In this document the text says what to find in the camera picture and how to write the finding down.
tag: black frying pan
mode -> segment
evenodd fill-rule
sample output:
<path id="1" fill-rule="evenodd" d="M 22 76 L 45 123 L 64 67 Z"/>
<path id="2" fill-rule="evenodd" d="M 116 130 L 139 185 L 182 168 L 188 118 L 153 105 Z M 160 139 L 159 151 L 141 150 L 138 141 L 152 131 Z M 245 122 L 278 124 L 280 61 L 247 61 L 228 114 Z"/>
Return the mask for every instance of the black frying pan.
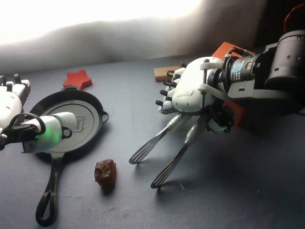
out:
<path id="1" fill-rule="evenodd" d="M 60 92 L 49 95 L 38 102 L 30 111 L 38 116 L 52 115 L 59 112 L 72 112 L 76 116 L 77 124 L 72 130 L 72 136 L 64 139 L 57 147 L 45 151 L 51 154 L 51 175 L 42 198 L 36 209 L 36 221 L 48 227 L 52 225 L 58 213 L 57 200 L 57 176 L 62 166 L 62 157 L 67 152 L 76 149 L 85 149 L 92 141 L 101 126 L 109 116 L 103 110 L 100 101 L 90 93 L 81 91 L 78 87 L 69 86 L 63 88 Z M 44 218 L 44 213 L 50 203 L 50 214 Z"/>

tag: bright light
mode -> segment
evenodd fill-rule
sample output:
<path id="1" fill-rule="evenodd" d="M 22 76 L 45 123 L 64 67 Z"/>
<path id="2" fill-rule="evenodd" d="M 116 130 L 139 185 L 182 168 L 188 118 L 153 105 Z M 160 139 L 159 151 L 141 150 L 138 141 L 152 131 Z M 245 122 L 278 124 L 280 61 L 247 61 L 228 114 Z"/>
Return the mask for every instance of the bright light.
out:
<path id="1" fill-rule="evenodd" d="M 91 21 L 183 17 L 201 0 L 15 0 L 0 4 L 0 44 Z"/>

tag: piece of meat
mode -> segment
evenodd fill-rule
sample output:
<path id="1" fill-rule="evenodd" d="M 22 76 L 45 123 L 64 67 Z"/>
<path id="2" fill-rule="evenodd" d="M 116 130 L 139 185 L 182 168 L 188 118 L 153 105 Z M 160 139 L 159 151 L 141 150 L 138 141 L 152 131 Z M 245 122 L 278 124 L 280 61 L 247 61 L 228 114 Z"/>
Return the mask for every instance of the piece of meat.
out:
<path id="1" fill-rule="evenodd" d="M 113 160 L 103 160 L 96 163 L 94 170 L 95 181 L 103 188 L 110 189 L 115 186 L 116 164 Z"/>

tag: red star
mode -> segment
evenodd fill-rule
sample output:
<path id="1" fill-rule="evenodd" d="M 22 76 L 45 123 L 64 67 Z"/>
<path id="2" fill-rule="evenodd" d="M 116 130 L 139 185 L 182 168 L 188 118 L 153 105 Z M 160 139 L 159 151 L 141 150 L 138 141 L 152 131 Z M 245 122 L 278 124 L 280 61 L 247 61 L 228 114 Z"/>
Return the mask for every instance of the red star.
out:
<path id="1" fill-rule="evenodd" d="M 81 90 L 85 87 L 89 87 L 92 84 L 91 78 L 87 76 L 84 69 L 77 73 L 67 73 L 67 80 L 63 83 L 63 86 L 78 86 Z"/>

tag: tabletop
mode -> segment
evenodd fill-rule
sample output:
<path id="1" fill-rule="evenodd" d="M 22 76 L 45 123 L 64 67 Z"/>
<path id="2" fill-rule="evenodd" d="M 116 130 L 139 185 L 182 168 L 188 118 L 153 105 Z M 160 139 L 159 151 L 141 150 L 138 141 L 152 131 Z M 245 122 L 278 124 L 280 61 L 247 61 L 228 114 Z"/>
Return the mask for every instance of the tabletop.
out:
<path id="1" fill-rule="evenodd" d="M 305 117 L 256 117 L 228 134 L 204 132 L 188 149 L 168 180 L 150 184 L 171 161 L 194 123 L 193 117 L 158 143 L 145 161 L 129 158 L 164 128 L 173 114 L 157 112 L 162 83 L 154 68 L 189 63 L 195 57 L 159 58 L 24 73 L 31 83 L 25 112 L 61 90 L 67 72 L 85 69 L 109 121 L 82 156 L 69 155 L 58 183 L 59 229 L 301 229 L 305 228 Z M 51 165 L 37 155 L 21 154 L 21 144 L 0 152 L 0 228 L 41 228 L 37 204 Z M 94 181 L 96 162 L 113 159 L 117 182 L 105 194 Z"/>

